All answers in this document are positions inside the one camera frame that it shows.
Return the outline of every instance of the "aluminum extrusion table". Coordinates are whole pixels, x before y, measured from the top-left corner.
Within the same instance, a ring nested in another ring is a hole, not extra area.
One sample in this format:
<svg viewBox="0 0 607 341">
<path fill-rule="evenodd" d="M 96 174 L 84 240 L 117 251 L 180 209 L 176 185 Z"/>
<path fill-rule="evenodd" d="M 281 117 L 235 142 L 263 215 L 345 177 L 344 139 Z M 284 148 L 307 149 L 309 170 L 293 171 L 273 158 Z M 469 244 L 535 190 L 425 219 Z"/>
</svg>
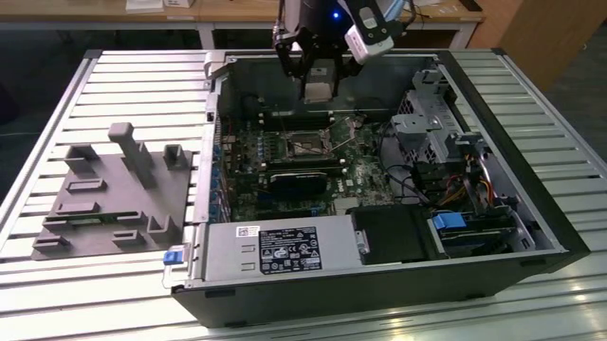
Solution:
<svg viewBox="0 0 607 341">
<path fill-rule="evenodd" d="M 36 262 L 33 238 L 66 173 L 70 144 L 116 153 L 106 127 L 129 121 L 157 151 L 199 152 L 204 51 L 89 53 L 0 207 L 2 340 L 544 340 L 604 337 L 607 329 L 607 167 L 509 58 L 455 52 L 497 119 L 555 196 L 592 254 L 495 297 L 256 327 L 200 326 L 162 287 L 162 253 Z M 192 221 L 195 176 L 185 224 Z M 184 239 L 193 226 L 185 228 Z"/>
</svg>

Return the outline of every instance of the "green circuit board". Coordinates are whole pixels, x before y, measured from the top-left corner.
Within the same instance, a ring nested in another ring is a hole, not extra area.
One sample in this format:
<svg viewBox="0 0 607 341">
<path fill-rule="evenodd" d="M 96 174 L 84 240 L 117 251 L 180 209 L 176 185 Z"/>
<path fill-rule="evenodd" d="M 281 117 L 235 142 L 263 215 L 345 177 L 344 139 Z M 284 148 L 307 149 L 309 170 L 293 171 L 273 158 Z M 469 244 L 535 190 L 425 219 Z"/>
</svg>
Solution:
<svg viewBox="0 0 607 341">
<path fill-rule="evenodd" d="M 341 114 L 321 131 L 264 131 L 253 124 L 239 131 L 233 144 L 225 148 L 231 151 L 227 174 L 232 221 L 340 215 L 357 205 L 395 202 L 373 148 L 377 124 L 355 124 L 353 115 Z M 339 174 L 327 176 L 323 194 L 301 200 L 276 200 L 267 191 L 271 175 L 264 163 L 324 159 L 345 163 Z"/>
</svg>

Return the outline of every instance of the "warning label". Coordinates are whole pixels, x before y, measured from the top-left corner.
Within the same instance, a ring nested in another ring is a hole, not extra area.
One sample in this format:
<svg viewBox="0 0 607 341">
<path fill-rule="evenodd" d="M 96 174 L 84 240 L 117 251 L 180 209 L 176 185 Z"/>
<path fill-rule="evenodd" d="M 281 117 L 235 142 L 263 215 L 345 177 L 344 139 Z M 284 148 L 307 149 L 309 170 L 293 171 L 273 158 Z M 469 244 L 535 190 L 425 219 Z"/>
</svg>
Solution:
<svg viewBox="0 0 607 341">
<path fill-rule="evenodd" d="M 316 228 L 259 231 L 259 258 L 264 275 L 320 270 Z"/>
</svg>

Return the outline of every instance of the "white paper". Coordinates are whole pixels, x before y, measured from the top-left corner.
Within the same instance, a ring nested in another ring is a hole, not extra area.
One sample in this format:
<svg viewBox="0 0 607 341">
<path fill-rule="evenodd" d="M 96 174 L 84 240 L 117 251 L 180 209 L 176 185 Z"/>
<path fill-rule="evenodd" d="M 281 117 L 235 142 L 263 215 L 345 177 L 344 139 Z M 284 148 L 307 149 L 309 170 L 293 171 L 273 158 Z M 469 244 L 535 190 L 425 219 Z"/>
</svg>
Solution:
<svg viewBox="0 0 607 341">
<path fill-rule="evenodd" d="M 415 0 L 415 5 L 416 6 L 432 6 L 437 5 L 443 2 L 443 0 Z M 411 6 L 408 5 L 408 1 L 405 3 L 405 10 L 411 11 Z"/>
<path fill-rule="evenodd" d="M 126 0 L 126 13 L 164 12 L 162 0 Z"/>
</svg>

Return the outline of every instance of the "dark floor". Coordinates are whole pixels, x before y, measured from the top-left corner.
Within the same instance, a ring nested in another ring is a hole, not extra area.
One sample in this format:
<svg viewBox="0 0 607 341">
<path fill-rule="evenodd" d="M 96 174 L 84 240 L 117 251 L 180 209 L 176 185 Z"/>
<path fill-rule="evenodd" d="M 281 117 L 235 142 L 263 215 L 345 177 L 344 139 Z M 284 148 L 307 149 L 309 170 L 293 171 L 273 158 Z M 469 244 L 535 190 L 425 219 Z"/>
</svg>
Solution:
<svg viewBox="0 0 607 341">
<path fill-rule="evenodd" d="M 21 109 L 17 119 L 0 125 L 0 200 L 44 129 L 84 51 L 199 48 L 193 31 L 73 32 L 65 43 L 53 31 L 0 31 L 0 85 Z M 229 34 L 225 47 L 235 47 Z M 607 26 L 603 26 L 576 61 L 547 93 L 579 133 L 607 158 Z M 0 103 L 0 121 L 5 114 Z"/>
</svg>

